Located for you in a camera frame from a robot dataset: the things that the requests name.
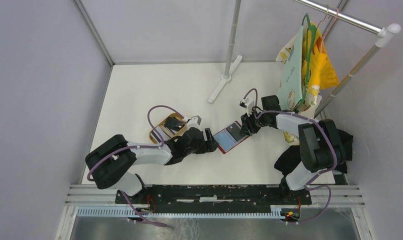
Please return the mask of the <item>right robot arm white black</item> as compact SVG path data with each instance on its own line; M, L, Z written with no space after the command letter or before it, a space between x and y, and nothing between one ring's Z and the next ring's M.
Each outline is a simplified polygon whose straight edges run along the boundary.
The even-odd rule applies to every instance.
M279 200L291 204L298 198L298 191L308 189L320 175L343 164L347 159L346 151L333 120L315 120L282 111L275 95L263 97L262 101L266 104L265 110L260 110L251 98L240 100L239 105L246 110L241 116L240 134L252 136L263 127L271 127L298 137L295 152L300 162L294 170L284 174L278 190Z

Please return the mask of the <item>red card holder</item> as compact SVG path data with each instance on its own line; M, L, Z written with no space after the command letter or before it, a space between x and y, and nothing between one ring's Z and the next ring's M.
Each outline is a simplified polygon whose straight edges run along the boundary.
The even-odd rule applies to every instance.
M248 136L245 135L243 139L240 141L235 141L231 135L226 131L226 127L216 134L213 135L214 140L218 143L218 148L223 154L228 153L230 150L235 148L237 145L242 143L244 140L248 138Z

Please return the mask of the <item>wooden tray with cards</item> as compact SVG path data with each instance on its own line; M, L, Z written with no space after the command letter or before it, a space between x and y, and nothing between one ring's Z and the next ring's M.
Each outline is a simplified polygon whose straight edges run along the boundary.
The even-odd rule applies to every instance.
M177 113L172 113L156 125L155 129L158 131L159 135L151 130L149 139L153 144L159 144L161 142L160 136L165 141L173 137L181 136L187 130L187 122Z

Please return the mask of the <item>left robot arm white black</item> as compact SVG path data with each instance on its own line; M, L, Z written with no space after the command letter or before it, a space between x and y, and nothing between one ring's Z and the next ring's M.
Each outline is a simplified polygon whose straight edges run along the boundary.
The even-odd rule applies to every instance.
M142 178L128 170L136 165L170 166L181 163L189 155L212 153L219 147L209 128L191 127L183 135L163 144L137 144L116 134L85 157L89 170L87 180L98 189L116 189L135 204L142 203L147 191Z

